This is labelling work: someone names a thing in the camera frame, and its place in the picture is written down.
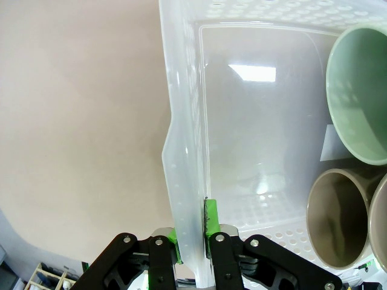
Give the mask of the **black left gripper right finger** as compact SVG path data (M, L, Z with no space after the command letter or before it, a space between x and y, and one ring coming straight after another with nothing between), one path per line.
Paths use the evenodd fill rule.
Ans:
M216 289L244 289L243 280L265 289L342 289L342 280L269 238L241 239L236 227L218 222L217 203L204 200L206 256Z

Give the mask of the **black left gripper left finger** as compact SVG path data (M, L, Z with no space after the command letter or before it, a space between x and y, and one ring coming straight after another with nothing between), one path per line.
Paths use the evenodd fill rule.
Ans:
M177 289L181 263L174 228L155 230L147 239L120 233L72 286L73 289L128 289L144 272L149 289Z

